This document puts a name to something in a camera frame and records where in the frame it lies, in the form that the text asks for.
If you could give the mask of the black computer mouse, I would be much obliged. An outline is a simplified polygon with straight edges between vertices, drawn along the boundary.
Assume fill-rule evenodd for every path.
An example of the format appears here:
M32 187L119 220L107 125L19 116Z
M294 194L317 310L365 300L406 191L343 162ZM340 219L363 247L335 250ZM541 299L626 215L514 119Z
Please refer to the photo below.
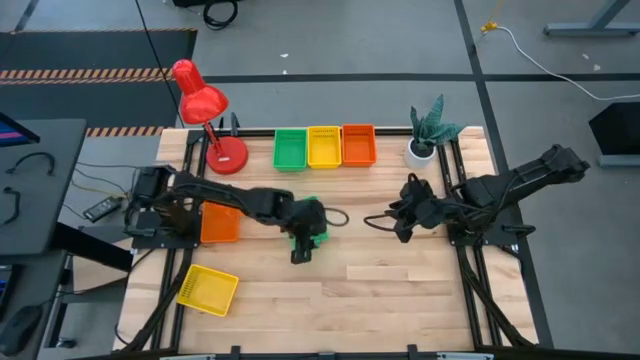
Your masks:
M0 332L0 354L10 357L20 353L29 342L41 317L41 307L36 305L24 306L14 314Z

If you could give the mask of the artificial plant in white pot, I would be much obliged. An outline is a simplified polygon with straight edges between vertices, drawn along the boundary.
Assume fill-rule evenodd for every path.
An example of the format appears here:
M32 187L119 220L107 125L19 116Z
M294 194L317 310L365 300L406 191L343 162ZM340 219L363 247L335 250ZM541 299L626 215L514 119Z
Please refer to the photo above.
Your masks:
M412 137L404 155L408 168L425 168L435 156L438 146L456 140L465 129L464 125L442 122L444 104L444 95L440 94L423 117L418 117L416 108L411 107Z

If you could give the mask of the black cabinet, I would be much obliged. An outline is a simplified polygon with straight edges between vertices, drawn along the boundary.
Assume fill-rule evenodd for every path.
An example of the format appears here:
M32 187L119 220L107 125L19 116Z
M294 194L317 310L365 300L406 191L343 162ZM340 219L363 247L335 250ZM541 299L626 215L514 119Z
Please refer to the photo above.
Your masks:
M610 104L589 127L601 152L600 167L640 167L640 102Z

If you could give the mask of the dark grey desk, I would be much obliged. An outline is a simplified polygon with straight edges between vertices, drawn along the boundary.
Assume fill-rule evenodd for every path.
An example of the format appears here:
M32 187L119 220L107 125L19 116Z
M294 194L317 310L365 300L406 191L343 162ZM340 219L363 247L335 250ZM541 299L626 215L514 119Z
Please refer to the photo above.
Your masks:
M84 119L21 123L39 143L0 148L0 256L49 248L84 141Z
M0 360L37 360L42 348L54 347L66 315L60 285L69 280L68 255L49 251L38 255L0 257L0 265L10 265L8 300L0 311L0 332L22 307L40 306L42 317L26 347L15 356L0 354Z

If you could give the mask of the laptop with colourful screen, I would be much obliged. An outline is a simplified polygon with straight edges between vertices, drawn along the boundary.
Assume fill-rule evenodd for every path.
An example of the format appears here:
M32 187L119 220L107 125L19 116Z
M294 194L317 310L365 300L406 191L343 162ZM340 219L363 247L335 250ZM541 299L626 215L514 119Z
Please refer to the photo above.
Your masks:
M0 112L0 148L39 142L38 135Z

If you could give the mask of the red desk lamp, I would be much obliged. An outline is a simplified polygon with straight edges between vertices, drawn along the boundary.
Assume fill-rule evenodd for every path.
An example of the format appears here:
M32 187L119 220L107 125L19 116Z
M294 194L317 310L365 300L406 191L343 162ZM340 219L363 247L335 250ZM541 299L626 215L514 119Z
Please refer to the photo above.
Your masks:
M226 95L205 83L194 62L181 59L172 66L172 74L182 92L180 115L189 125L201 125L209 140L205 154L207 165L217 174L239 172L249 153L246 144L234 136L219 136L211 121L224 113L229 105Z

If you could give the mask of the yellow plastic basket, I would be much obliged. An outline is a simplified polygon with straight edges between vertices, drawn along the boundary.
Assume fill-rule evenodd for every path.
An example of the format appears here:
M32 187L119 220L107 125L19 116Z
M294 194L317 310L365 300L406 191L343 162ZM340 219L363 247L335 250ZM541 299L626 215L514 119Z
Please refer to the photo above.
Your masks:
M239 278L218 270L193 264L178 292L176 302L218 317L231 307Z
M341 128L311 126L307 128L307 162L313 169L337 168L342 163Z

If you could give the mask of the orange plastic basket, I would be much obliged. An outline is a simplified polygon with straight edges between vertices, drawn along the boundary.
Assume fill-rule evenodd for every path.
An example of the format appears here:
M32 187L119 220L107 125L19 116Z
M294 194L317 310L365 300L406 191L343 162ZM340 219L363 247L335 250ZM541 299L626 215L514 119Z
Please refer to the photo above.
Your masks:
M376 162L375 127L371 124L342 126L342 163L351 167L370 167Z
M236 242L239 238L240 218L234 208L205 202L202 208L200 242L203 244Z

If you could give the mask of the black aluminium table frame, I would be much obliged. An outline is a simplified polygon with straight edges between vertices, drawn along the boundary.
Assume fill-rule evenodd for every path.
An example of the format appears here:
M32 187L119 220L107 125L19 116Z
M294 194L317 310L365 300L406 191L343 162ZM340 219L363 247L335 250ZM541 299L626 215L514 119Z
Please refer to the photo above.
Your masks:
M287 236L275 227L241 219L235 242L174 249L159 244L136 256L123 310L117 360L160 360L176 354L212 353L225 358L238 347L244 358L293 356L335 358L469 350L473 346L457 253L446 230L420 230L403 244L391 233L365 225L375 206L398 194L406 169L407 127L376 131L377 162L369 167L280 172L272 165L274 133L240 131L249 148L246 167L232 184L287 188L315 195L332 206L341 194L347 226L330 230L329 241L310 263L291 264ZM209 315L170 303L147 343L127 349L181 267L198 264L239 278L228 314Z

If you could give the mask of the black remote control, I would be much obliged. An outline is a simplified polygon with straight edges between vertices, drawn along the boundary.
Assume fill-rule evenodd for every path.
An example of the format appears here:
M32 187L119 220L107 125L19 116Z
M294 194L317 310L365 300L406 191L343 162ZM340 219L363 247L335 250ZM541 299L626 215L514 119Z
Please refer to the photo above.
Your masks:
M96 223L104 217L119 210L122 207L122 204L123 199L121 197L109 196L85 210L83 212L83 216L91 223Z

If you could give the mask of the black mat with hazard stripes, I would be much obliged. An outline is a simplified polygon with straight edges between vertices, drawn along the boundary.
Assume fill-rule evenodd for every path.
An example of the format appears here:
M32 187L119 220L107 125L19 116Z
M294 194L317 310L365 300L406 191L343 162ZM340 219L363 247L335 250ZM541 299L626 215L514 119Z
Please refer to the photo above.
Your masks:
M172 65L193 28L0 32L0 112L84 119L89 137L157 136L178 122Z

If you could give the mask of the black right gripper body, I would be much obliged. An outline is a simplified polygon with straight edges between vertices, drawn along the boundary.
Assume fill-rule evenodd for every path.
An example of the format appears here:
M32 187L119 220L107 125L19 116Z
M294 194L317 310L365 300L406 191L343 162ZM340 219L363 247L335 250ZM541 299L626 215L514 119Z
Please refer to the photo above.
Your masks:
M432 229L440 224L441 214L430 184L424 179L409 178L401 190L402 218L405 226Z

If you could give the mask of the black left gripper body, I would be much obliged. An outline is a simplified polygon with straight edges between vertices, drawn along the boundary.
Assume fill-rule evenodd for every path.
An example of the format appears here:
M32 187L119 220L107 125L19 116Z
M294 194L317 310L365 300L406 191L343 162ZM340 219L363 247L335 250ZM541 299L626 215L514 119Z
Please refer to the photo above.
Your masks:
M314 196L286 202L282 219L282 230L292 241L304 236L312 241L320 241L326 236L328 223L325 206Z

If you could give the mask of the green plastic basket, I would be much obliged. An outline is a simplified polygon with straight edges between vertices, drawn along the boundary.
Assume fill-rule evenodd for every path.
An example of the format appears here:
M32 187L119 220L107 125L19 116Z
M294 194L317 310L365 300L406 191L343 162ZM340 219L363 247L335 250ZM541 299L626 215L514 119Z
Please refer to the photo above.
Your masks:
M329 233L327 231L320 233L318 235L312 235L311 236L311 240L313 241L313 245L315 248L320 247L323 243L328 242L329 241ZM290 242L291 242L291 249L295 248L295 238L291 237L290 238Z
M306 169L306 129L279 128L275 131L273 166L281 172L300 172Z

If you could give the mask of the grey metal desk leg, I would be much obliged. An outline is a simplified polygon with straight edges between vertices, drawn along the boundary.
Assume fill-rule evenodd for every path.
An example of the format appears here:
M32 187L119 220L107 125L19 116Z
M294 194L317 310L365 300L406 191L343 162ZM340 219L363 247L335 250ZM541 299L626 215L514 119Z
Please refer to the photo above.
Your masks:
M549 37L626 37L640 33L640 22L615 22L631 0L608 0L589 22L549 23L543 34Z

